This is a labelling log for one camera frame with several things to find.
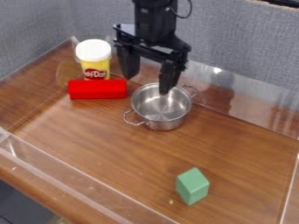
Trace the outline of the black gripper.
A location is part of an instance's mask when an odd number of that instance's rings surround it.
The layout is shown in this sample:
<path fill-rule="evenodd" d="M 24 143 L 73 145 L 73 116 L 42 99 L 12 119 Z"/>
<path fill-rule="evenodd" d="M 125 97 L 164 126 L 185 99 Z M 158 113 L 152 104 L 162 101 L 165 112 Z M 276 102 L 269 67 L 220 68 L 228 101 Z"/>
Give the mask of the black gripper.
<path fill-rule="evenodd" d="M 125 79 L 130 80 L 137 75 L 141 58 L 160 63 L 158 93 L 166 95 L 177 84 L 181 70 L 185 69 L 190 46 L 173 33 L 150 41 L 136 35 L 132 24 L 114 24 L 113 29 L 116 56 Z"/>

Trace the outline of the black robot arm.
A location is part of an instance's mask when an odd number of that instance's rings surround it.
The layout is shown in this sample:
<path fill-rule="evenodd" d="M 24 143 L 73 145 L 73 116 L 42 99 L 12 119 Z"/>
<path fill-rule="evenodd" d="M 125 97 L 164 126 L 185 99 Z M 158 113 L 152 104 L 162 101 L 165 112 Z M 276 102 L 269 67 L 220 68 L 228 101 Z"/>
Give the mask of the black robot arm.
<path fill-rule="evenodd" d="M 174 35 L 177 0 L 132 0 L 134 23 L 113 24 L 116 56 L 124 77 L 130 80 L 140 70 L 140 58 L 161 64 L 158 93 L 166 95 L 185 70 L 192 47 Z"/>

